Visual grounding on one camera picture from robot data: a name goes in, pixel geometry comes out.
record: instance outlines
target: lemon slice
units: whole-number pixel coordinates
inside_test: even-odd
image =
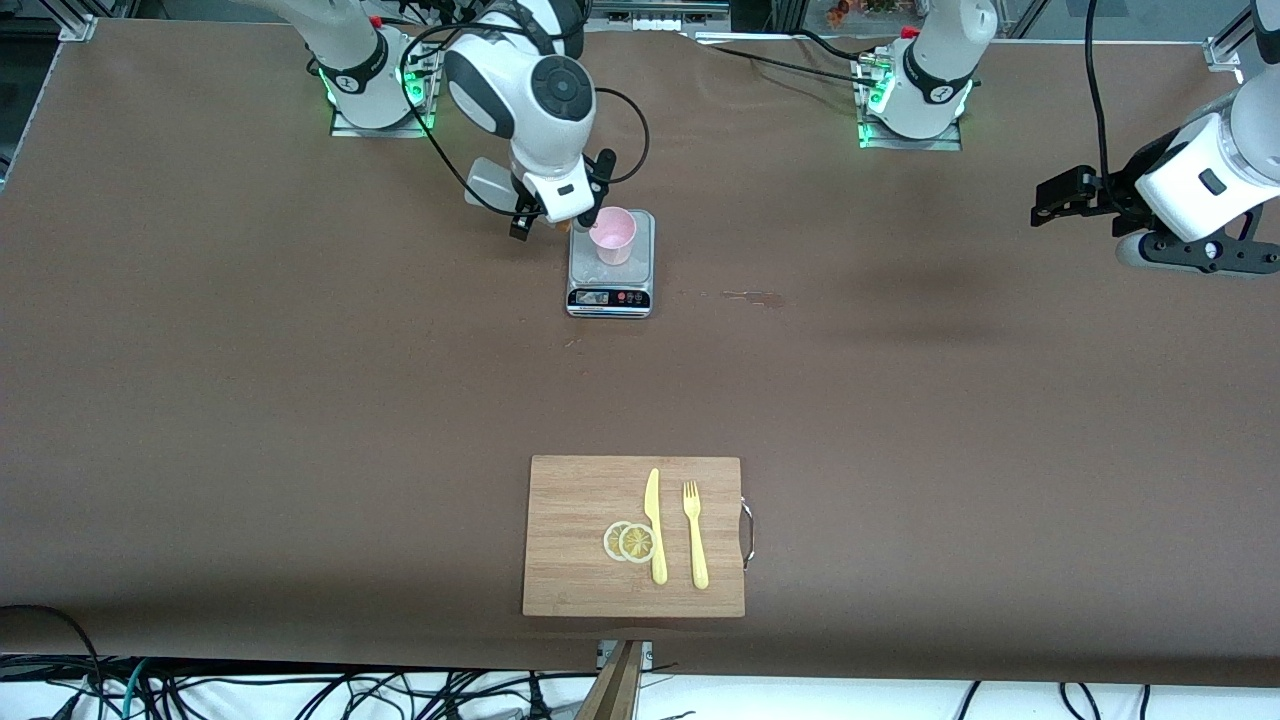
[[[648,562],[653,557],[653,529],[649,525],[628,525],[620,539],[622,556],[631,562]]]
[[[622,533],[631,527],[626,520],[618,520],[604,530],[604,552],[618,562],[626,562],[627,556],[622,555]]]

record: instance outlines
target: white robotic arm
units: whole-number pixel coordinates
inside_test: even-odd
[[[582,150],[595,122],[595,86],[577,61],[575,0],[497,0],[477,19],[511,32],[474,31],[444,55],[447,87],[484,131],[511,141],[512,174],[548,222],[591,210]],[[566,32],[570,37],[559,38]]]
[[[284,18],[320,64],[334,106],[352,124],[378,129],[411,111],[397,77],[408,36],[374,28],[358,0],[238,0]]]
[[[1262,205],[1280,197],[1280,0],[1252,0],[1267,68],[1139,150],[1117,173],[1080,165],[1036,188],[1032,227],[1117,213],[1126,265],[1257,277],[1280,246],[1256,242]],[[1245,218],[1238,236],[1224,228]]]
[[[942,135],[964,111],[974,68],[998,27],[991,0],[936,1],[919,36],[877,50],[888,55],[890,77],[872,96],[868,111],[902,137]]]

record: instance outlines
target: table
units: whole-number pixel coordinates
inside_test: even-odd
[[[1230,87],[1194,46],[1097,55],[1117,165]],[[653,126],[611,195],[658,218],[644,322],[564,315],[562,237],[506,238],[426,143],[329,138],[305,61],[280,26],[63,47],[0,197],[0,601],[119,655],[1280,679],[1280,284],[1028,227],[1096,161],[1079,45],[995,45],[965,150],[909,154],[859,150],[837,82],[593,35]],[[622,167],[628,113],[594,135]],[[746,618],[521,616],[535,454],[742,457]]]

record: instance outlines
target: metal handle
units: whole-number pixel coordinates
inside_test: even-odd
[[[742,557],[742,571],[746,573],[746,566],[755,559],[755,515],[751,515],[751,506],[746,503],[745,497],[742,498],[742,514],[746,515],[748,536],[751,538],[751,544],[748,546],[746,555]]]

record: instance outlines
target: wooden cutting board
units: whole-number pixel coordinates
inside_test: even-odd
[[[618,520],[649,524],[644,491],[660,471],[662,539],[667,584],[649,564],[604,552],[604,532]],[[684,484],[698,483],[699,520],[710,584],[694,588]],[[558,618],[741,618],[742,551],[739,518],[742,471],[737,457],[538,455],[529,474],[525,539],[525,615]]]

